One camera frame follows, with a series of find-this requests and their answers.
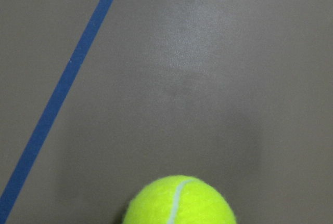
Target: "blue line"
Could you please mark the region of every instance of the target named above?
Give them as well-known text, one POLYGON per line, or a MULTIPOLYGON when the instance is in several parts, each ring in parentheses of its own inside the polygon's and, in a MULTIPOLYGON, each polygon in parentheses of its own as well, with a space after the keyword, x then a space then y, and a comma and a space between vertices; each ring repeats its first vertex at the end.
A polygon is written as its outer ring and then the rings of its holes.
POLYGON ((54 89, 27 146, 0 198, 0 224, 4 224, 15 204, 34 161, 50 131, 63 101, 87 55, 113 0, 99 0, 81 38, 54 89))

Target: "neon yellow ball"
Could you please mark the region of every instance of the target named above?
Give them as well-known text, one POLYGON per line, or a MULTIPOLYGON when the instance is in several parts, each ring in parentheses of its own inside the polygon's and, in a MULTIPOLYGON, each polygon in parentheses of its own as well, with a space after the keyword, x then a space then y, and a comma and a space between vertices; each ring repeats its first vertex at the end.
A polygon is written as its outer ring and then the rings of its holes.
POLYGON ((168 176, 141 190, 123 224, 236 224, 236 219, 213 187, 195 177, 168 176))

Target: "tennis ball seam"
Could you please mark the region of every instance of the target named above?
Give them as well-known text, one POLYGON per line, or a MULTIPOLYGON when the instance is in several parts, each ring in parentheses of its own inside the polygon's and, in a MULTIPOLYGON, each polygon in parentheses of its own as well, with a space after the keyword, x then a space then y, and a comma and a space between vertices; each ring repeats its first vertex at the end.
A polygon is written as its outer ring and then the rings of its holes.
POLYGON ((175 218, 177 216, 177 212, 178 212, 178 209, 179 209, 179 201, 180 201, 180 198, 181 198, 181 192, 182 192, 183 188, 185 187, 185 185, 188 184, 189 182, 192 182, 192 181, 195 181, 195 179, 188 179, 188 180, 182 181, 176 187, 176 191, 175 191, 175 194, 173 196, 173 202, 172 202, 170 216, 169 216, 169 219, 168 219, 166 224, 174 224, 175 223, 175 218))

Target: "tennis ball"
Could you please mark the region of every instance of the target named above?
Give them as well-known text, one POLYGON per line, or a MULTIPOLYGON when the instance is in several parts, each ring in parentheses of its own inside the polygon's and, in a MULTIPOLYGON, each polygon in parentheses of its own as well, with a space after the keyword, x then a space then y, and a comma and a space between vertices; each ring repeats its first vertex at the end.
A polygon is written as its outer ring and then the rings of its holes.
POLYGON ((123 224, 236 224, 224 198, 189 176, 168 176, 145 186, 130 202, 123 224))

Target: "blue stripe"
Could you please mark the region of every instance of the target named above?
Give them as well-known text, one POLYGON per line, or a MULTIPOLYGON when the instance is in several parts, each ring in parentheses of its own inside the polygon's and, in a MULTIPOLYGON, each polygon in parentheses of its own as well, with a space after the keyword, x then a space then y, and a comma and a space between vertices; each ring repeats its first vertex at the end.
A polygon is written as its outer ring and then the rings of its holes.
POLYGON ((99 0, 0 198, 4 224, 113 0, 99 0))

